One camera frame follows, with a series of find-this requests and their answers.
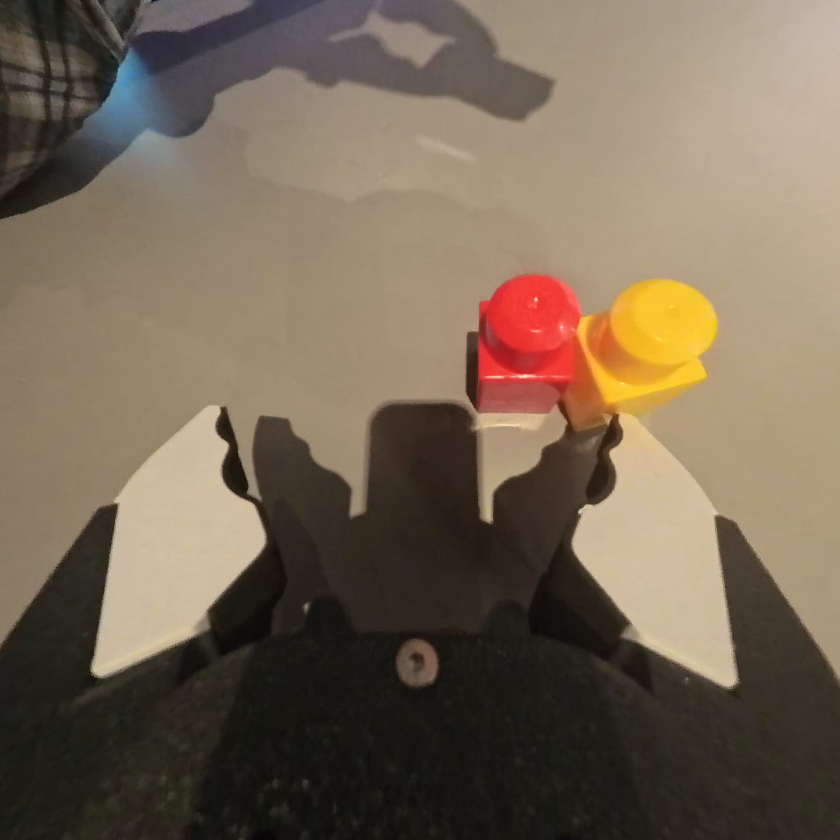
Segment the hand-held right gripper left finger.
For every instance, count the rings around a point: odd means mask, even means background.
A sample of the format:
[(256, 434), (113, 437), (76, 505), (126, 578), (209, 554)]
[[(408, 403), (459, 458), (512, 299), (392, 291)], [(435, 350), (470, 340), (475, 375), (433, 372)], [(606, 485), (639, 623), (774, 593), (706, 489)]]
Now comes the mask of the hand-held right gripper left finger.
[(94, 677), (199, 637), (226, 653), (268, 634), (286, 576), (226, 408), (195, 415), (115, 501)]

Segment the person's left forearm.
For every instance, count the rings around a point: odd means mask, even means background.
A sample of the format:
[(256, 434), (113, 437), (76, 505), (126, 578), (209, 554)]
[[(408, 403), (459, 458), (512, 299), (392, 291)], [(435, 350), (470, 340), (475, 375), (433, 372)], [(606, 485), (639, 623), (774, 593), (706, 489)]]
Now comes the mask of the person's left forearm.
[(82, 128), (112, 92), (151, 2), (1, 2), (1, 214), (79, 191), (119, 144)]

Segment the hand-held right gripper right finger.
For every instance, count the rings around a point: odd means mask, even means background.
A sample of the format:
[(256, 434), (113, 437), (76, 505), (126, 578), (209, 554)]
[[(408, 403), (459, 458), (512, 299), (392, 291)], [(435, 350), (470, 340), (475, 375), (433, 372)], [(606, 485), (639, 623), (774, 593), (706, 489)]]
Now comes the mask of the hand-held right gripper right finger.
[(640, 648), (737, 688), (718, 512), (635, 416), (610, 421), (584, 504), (534, 593), (530, 626), (603, 659)]

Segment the yellow single-stud mega block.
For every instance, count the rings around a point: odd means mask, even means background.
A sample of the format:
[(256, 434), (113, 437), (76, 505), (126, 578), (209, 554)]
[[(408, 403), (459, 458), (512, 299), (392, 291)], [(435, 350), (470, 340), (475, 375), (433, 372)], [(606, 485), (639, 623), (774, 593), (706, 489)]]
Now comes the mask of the yellow single-stud mega block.
[(633, 284), (581, 319), (562, 400), (569, 425), (580, 432), (617, 414), (648, 415), (704, 382), (701, 358), (717, 334), (717, 314), (697, 289), (670, 279)]

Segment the red mega block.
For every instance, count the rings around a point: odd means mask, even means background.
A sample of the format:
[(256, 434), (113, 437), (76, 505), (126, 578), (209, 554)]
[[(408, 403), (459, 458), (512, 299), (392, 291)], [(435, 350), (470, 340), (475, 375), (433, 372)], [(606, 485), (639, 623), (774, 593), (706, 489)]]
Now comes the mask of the red mega block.
[(473, 403), (483, 414), (550, 413), (574, 374), (581, 308), (562, 280), (519, 275), (479, 303)]

